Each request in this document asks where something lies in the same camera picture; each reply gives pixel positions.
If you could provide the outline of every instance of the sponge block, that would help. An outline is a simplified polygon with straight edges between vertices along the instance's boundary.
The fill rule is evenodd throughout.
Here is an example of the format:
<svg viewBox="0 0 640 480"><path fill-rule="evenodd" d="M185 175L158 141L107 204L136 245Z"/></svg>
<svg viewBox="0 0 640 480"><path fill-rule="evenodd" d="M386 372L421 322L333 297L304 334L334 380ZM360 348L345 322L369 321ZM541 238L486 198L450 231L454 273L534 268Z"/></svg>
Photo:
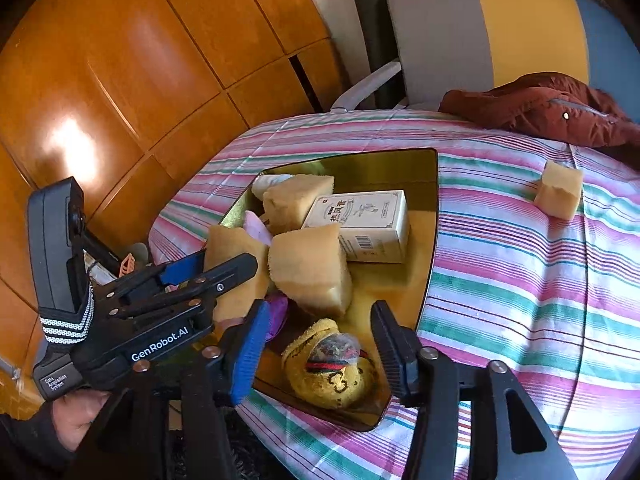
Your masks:
<svg viewBox="0 0 640 480"><path fill-rule="evenodd" d="M534 204L548 214L571 220L578 209L582 193L582 171L548 160Z"/></svg>
<svg viewBox="0 0 640 480"><path fill-rule="evenodd" d="M218 306L213 311L213 321L244 317L254 300L264 298L269 288L269 248L251 238L242 228L231 229L222 225L209 228L207 249L204 254L204 270L212 269L242 253L249 253L258 260L255 276L232 288L218 298Z"/></svg>
<svg viewBox="0 0 640 480"><path fill-rule="evenodd" d="M269 251L271 279L300 308L342 317L351 303L351 275L338 224L279 234Z"/></svg>
<svg viewBox="0 0 640 480"><path fill-rule="evenodd" d="M277 235L300 229L316 198L334 192L334 178L297 174L264 192L262 204L269 231Z"/></svg>

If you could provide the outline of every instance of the red jacket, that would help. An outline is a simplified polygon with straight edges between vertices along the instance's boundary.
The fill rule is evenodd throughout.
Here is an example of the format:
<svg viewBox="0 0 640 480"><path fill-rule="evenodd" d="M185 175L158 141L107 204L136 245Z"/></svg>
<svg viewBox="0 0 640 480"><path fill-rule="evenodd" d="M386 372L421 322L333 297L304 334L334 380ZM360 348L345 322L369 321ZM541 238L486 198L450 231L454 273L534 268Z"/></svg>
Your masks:
<svg viewBox="0 0 640 480"><path fill-rule="evenodd" d="M488 92L451 90L444 95L440 111L485 128L577 146L640 147L640 125L633 123L607 93L558 72L524 75ZM637 168L640 149L631 151L632 166Z"/></svg>

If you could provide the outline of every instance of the blue gripper pad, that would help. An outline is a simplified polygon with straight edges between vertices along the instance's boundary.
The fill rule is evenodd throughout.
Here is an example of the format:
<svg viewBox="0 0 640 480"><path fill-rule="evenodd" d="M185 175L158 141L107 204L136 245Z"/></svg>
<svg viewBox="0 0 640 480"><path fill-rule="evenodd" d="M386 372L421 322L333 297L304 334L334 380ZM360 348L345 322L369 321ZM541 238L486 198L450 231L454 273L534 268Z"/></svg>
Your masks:
<svg viewBox="0 0 640 480"><path fill-rule="evenodd" d="M256 300L244 318L244 328L247 330L242 330L244 337L231 375L230 398L233 406L242 402L254 383L270 321L269 305L264 300Z"/></svg>
<svg viewBox="0 0 640 480"><path fill-rule="evenodd" d="M178 286L202 272L204 264L204 250L185 256L180 260L168 264L160 274L163 285Z"/></svg>
<svg viewBox="0 0 640 480"><path fill-rule="evenodd" d="M420 343L414 331L399 326L386 301L371 306L371 333L380 354L389 389L406 405L418 391Z"/></svg>

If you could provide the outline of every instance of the zipper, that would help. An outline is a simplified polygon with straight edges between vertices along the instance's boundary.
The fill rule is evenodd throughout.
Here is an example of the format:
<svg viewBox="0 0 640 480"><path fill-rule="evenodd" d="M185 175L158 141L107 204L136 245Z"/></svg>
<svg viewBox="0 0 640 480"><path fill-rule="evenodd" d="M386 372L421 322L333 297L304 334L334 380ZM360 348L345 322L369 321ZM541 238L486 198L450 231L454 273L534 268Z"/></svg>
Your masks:
<svg viewBox="0 0 640 480"><path fill-rule="evenodd" d="M564 99L553 98L549 99L550 103L568 106L569 108L575 108L576 110L582 110L583 112L591 112L593 114L599 115L600 117L608 117L609 114L604 114L601 111L596 110L595 108L591 108L587 105L579 105L578 103L572 103L569 101L565 101Z"/></svg>

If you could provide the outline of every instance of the white box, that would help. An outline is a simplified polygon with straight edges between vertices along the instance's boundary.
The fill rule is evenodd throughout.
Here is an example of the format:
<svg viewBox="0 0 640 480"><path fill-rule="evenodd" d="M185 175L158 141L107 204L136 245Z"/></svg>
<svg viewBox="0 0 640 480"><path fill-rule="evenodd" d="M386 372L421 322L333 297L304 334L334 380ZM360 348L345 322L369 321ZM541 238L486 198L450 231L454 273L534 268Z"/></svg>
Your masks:
<svg viewBox="0 0 640 480"><path fill-rule="evenodd" d="M404 191L341 193L316 198L302 225L339 222L340 244L351 262L401 263L409 235Z"/></svg>

